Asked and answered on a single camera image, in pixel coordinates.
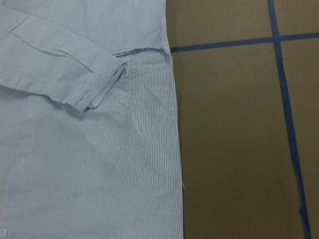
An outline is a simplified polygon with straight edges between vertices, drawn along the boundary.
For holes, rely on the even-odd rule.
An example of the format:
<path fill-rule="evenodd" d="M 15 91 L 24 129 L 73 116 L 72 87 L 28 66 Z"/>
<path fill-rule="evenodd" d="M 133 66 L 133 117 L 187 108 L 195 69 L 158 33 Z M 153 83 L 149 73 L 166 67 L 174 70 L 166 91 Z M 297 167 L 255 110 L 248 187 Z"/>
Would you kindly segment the light blue striped shirt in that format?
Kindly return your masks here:
<path fill-rule="evenodd" d="M 181 239 L 164 0 L 0 3 L 0 236 Z"/>

